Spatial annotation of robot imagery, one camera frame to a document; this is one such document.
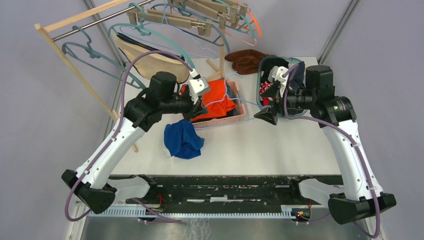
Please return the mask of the grey-blue plastic hanger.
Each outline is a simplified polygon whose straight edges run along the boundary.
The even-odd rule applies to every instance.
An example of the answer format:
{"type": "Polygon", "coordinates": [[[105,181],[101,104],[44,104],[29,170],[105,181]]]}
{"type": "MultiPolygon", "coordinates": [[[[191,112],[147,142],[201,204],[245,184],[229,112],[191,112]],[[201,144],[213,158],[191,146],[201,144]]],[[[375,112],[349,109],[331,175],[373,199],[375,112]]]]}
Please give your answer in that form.
{"type": "Polygon", "coordinates": [[[86,37],[87,42],[86,42],[85,45],[82,45],[82,44],[77,43],[77,42],[71,42],[71,41],[64,42],[62,44],[62,46],[61,46],[61,50],[62,50],[63,54],[64,55],[69,55],[71,58],[73,58],[73,59],[75,59],[75,60],[77,60],[77,61],[79,61],[81,63],[84,63],[85,65],[87,65],[87,66],[89,66],[89,67],[91,67],[91,68],[93,68],[93,69],[95,69],[95,70],[97,70],[97,71],[99,71],[101,73],[104,73],[104,74],[108,75],[109,77],[112,77],[112,78],[114,78],[114,79],[122,82],[123,81],[124,73],[126,71],[126,68],[124,67],[124,65],[119,64],[117,61],[109,58],[108,56],[106,56],[106,55],[104,55],[104,54],[102,54],[102,53],[100,53],[100,52],[98,52],[96,50],[94,50],[92,48],[92,46],[91,46],[91,43],[92,43],[91,37],[81,27],[74,25],[72,27],[72,29],[73,30],[77,30],[77,32],[82,32],[83,35],[86,37]],[[83,49],[88,54],[88,56],[91,59],[101,59],[101,60],[107,61],[108,63],[112,64],[114,67],[116,67],[117,69],[119,69],[122,72],[122,74],[121,75],[114,75],[114,74],[112,74],[112,73],[110,73],[110,72],[108,72],[108,71],[106,71],[106,70],[104,70],[102,68],[99,68],[99,67],[97,67],[97,66],[89,63],[88,61],[83,60],[82,58],[78,57],[77,54],[75,54],[72,51],[72,49],[70,48],[70,46],[78,47],[80,49],[83,49]]]}

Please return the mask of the light blue wire hanger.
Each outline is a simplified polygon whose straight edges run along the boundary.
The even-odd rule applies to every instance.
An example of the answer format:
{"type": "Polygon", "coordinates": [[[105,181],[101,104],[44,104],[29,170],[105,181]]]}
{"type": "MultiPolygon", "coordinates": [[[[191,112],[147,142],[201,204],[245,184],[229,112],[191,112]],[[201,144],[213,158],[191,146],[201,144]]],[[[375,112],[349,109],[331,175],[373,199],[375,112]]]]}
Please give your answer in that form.
{"type": "MultiPolygon", "coordinates": [[[[165,15],[165,13],[167,13],[165,8],[163,10],[160,10],[160,11],[163,12],[164,15],[165,15]]],[[[149,21],[143,21],[142,23],[143,23],[143,25],[145,27],[147,25],[166,26],[167,27],[166,30],[167,30],[168,33],[171,33],[172,30],[176,30],[176,31],[178,31],[178,34],[174,34],[174,35],[170,35],[170,36],[165,36],[163,34],[162,35],[165,36],[165,37],[167,37],[167,38],[169,38],[174,43],[176,43],[176,41],[177,40],[180,40],[180,39],[182,39],[182,40],[188,40],[189,43],[194,44],[199,49],[204,50],[204,51],[209,51],[209,52],[213,53],[213,55],[211,55],[211,56],[205,56],[205,55],[199,55],[199,54],[195,54],[195,53],[192,53],[192,52],[185,51],[188,54],[189,57],[190,56],[195,56],[195,57],[207,58],[207,59],[217,59],[219,57],[219,54],[216,51],[214,51],[214,50],[212,50],[212,49],[210,49],[208,47],[202,46],[194,38],[194,35],[193,34],[191,34],[188,31],[185,31],[185,30],[181,29],[180,27],[176,27],[176,26],[169,25],[169,24],[166,24],[166,23],[155,23],[155,22],[149,22],[149,21]]],[[[118,33],[124,34],[124,35],[126,35],[126,36],[134,39],[135,41],[138,41],[138,42],[139,41],[142,41],[144,45],[153,47],[153,48],[155,48],[155,50],[172,50],[172,51],[178,52],[178,51],[176,51],[174,49],[174,47],[172,45],[170,45],[166,41],[162,40],[161,38],[159,38],[159,37],[157,37],[157,36],[155,36],[153,34],[151,34],[150,36],[141,36],[139,34],[139,32],[135,28],[129,27],[129,26],[116,26],[114,29],[118,33]]]]}

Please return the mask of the cream navy labelled underwear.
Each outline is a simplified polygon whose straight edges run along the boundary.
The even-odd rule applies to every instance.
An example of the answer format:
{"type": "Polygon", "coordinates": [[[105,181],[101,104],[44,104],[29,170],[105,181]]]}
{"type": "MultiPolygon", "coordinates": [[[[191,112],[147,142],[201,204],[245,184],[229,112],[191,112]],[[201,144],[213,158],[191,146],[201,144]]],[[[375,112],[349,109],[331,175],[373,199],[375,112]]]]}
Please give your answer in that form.
{"type": "Polygon", "coordinates": [[[301,61],[297,63],[298,67],[296,71],[291,71],[289,74],[289,77],[291,78],[290,81],[290,89],[297,90],[300,89],[303,85],[304,78],[305,78],[305,69],[306,65],[304,61],[301,61]]]}

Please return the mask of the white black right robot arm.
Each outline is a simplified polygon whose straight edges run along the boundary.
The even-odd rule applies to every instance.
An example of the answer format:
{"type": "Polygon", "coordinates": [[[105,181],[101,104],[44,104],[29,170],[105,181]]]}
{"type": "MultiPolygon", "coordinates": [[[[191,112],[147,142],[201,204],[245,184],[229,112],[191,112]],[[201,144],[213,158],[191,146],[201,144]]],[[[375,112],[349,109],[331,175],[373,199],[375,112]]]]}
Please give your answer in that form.
{"type": "Polygon", "coordinates": [[[343,185],[336,187],[305,178],[289,189],[289,199],[295,204],[313,200],[328,208],[341,225],[369,217],[379,219],[381,213],[396,206],[397,200],[383,190],[374,176],[362,147],[352,102],[335,94],[334,73],[327,65],[307,67],[304,83],[293,88],[298,67],[295,64],[290,68],[259,70],[259,84],[267,83],[268,87],[259,91],[259,101],[264,106],[255,118],[276,125],[278,114],[291,120],[294,116],[290,110],[309,111],[307,119],[319,125],[332,147],[343,185]]]}

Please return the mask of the blue white-lettered underwear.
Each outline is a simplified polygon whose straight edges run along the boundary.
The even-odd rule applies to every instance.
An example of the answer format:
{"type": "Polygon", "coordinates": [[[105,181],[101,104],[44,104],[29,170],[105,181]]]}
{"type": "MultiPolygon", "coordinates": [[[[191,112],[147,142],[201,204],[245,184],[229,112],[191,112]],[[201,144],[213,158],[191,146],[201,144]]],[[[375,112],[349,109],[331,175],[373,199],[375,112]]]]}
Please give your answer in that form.
{"type": "Polygon", "coordinates": [[[205,139],[196,133],[192,122],[182,119],[165,126],[163,143],[169,156],[190,160],[201,156],[205,139]]]}

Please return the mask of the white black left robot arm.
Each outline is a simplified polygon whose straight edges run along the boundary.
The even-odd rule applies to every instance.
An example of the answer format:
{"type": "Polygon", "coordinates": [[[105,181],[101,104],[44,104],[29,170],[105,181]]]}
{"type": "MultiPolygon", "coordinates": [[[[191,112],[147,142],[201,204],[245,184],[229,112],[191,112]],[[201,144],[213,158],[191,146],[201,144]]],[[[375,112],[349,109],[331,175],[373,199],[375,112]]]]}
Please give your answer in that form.
{"type": "Polygon", "coordinates": [[[62,180],[92,213],[101,214],[112,204],[131,198],[147,204],[156,200],[158,191],[146,177],[111,179],[110,175],[132,145],[163,115],[182,114],[190,120],[206,113],[202,100],[210,86],[205,77],[196,74],[186,82],[181,95],[174,92],[176,84],[174,74],[157,72],[149,86],[126,103],[123,116],[90,158],[76,170],[63,172],[62,180]]]}

